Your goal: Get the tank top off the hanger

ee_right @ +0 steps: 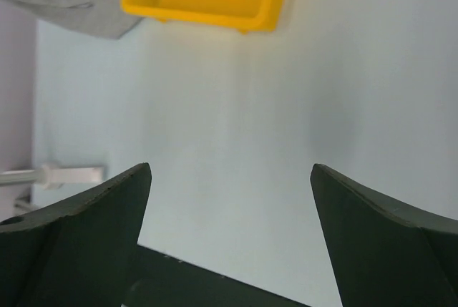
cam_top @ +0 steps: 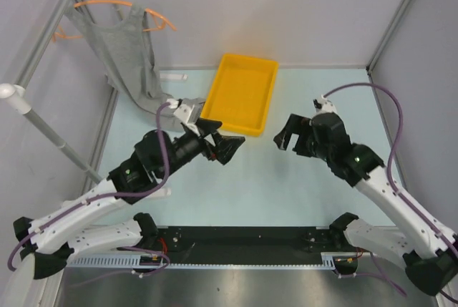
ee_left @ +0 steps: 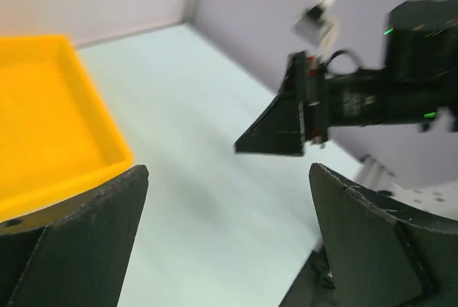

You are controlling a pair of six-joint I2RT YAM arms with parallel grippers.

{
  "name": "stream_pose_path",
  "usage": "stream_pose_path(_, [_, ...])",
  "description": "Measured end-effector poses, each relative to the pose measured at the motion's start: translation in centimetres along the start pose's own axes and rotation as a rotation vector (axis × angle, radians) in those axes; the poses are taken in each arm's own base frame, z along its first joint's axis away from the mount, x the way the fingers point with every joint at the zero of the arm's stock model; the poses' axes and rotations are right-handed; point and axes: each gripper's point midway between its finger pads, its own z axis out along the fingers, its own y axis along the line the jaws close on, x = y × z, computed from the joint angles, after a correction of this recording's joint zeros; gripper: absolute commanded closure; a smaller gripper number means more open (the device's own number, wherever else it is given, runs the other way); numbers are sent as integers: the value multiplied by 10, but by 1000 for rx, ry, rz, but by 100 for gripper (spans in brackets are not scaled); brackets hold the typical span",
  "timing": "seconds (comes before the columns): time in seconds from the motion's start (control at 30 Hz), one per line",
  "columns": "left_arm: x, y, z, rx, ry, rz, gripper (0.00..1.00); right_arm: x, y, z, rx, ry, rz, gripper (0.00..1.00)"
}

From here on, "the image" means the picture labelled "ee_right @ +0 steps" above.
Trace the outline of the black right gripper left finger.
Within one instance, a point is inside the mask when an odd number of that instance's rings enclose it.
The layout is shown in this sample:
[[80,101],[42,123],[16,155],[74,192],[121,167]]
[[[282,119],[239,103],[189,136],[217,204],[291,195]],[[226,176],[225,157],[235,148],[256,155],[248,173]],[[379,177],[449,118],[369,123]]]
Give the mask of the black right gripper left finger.
[[2,306],[121,306],[150,194],[147,163],[1,222]]

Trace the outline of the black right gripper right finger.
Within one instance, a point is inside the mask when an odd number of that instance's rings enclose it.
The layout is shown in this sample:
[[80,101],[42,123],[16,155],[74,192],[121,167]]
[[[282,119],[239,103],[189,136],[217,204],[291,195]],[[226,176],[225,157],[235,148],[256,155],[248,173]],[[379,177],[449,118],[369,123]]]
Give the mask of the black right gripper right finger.
[[321,164],[311,188],[343,306],[456,306],[457,221]]

